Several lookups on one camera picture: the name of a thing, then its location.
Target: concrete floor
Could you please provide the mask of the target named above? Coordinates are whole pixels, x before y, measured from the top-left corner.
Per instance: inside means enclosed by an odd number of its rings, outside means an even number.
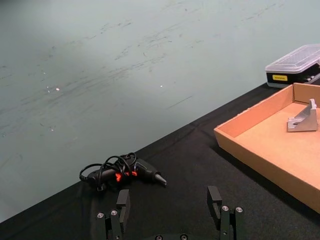
[[[0,222],[263,84],[320,1],[0,3]]]

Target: cable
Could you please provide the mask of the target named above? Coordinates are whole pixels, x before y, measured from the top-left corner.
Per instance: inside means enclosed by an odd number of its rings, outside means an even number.
[[[131,163],[128,163],[127,161],[130,160],[131,158],[133,158],[133,161]],[[111,159],[116,159],[116,161],[114,163],[111,163],[109,162]],[[131,177],[132,176],[131,168],[136,163],[136,161],[137,161],[137,155],[134,152],[123,154],[120,156],[114,155],[114,156],[108,157],[107,160],[105,160],[105,162],[102,164],[93,163],[84,167],[79,173],[79,178],[81,181],[87,182],[88,177],[84,176],[83,172],[92,167],[100,166],[98,181],[97,181],[97,190],[101,191],[102,190],[101,175],[104,170],[113,169],[115,170],[116,173],[121,174],[121,177]]]

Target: yellow label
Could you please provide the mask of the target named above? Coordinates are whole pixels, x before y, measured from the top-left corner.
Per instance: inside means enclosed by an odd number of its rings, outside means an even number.
[[[288,81],[288,77],[285,75],[272,75],[272,79],[276,81]]]

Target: screw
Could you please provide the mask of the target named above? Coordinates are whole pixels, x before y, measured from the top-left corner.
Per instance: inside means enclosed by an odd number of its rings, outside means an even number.
[[[238,213],[242,213],[244,210],[241,208],[241,207],[236,207],[235,210],[238,212]]]
[[[96,216],[98,219],[102,219],[105,215],[102,212],[99,212]]]
[[[227,206],[222,206],[222,210],[223,210],[223,211],[228,211],[229,208],[228,208]]]
[[[180,239],[181,239],[181,240],[188,240],[188,236],[185,235],[185,234],[182,234],[182,235],[180,236]]]

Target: plastic storage box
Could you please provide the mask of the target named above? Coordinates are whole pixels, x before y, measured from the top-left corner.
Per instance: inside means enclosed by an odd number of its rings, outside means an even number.
[[[267,84],[284,88],[320,78],[320,44],[304,45],[265,67]]]

